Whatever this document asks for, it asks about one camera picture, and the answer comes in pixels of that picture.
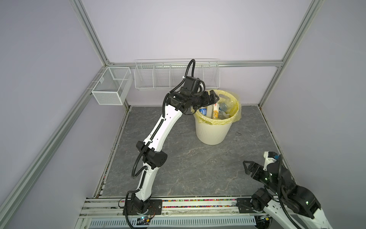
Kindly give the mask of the clear bottle red green label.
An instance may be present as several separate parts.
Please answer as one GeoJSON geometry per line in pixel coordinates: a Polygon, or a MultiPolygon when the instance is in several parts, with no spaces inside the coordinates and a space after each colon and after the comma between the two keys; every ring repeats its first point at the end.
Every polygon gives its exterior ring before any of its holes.
{"type": "Polygon", "coordinates": [[[220,110],[220,105],[218,103],[215,103],[213,105],[213,112],[212,112],[212,119],[219,119],[219,110],[220,110]]]}

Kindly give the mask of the clear bottle blue label cap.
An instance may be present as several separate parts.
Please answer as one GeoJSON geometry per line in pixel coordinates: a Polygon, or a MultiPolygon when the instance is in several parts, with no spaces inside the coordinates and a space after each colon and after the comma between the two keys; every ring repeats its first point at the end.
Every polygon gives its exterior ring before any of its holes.
{"type": "Polygon", "coordinates": [[[201,107],[201,108],[199,108],[199,112],[202,115],[207,116],[207,107],[201,107]]]}

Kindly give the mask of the clear bottle green neck label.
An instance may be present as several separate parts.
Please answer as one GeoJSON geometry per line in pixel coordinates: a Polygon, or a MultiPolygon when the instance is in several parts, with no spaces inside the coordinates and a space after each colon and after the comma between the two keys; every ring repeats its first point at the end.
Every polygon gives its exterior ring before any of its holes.
{"type": "Polygon", "coordinates": [[[225,119],[229,119],[230,118],[230,115],[228,113],[226,113],[226,112],[219,111],[218,117],[221,120],[225,120],[225,119]]]}

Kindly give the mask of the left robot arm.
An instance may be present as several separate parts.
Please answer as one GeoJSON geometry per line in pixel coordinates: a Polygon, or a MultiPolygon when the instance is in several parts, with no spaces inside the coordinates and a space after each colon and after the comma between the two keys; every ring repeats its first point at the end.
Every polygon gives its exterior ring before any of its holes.
{"type": "Polygon", "coordinates": [[[139,154],[132,167],[131,177],[139,177],[140,181],[135,190],[127,192],[125,210],[131,207],[137,214],[148,212],[156,174],[167,161],[167,154],[162,148],[178,119],[182,115],[193,115],[200,108],[219,101],[219,96],[213,90],[206,91],[203,80],[194,77],[195,64],[194,59],[189,62],[182,81],[165,95],[162,114],[153,130],[145,140],[136,144],[139,154]]]}

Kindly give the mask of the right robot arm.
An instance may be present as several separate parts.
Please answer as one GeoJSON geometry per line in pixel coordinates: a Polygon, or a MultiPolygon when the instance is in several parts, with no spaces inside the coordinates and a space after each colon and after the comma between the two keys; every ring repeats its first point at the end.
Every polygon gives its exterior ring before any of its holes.
{"type": "Polygon", "coordinates": [[[307,188],[295,183],[279,157],[266,167],[254,161],[243,161],[245,173],[264,184],[244,204],[255,212],[265,212],[286,229],[301,229],[287,209],[297,215],[309,229],[331,229],[320,202],[307,188]]]}

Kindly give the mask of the blue label bottle white cap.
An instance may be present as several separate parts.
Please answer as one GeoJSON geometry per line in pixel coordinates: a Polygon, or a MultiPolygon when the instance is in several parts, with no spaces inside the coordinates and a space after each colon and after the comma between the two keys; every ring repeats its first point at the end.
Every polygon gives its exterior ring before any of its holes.
{"type": "Polygon", "coordinates": [[[225,102],[221,102],[219,105],[219,109],[222,112],[229,113],[234,105],[233,101],[226,100],[225,102]]]}

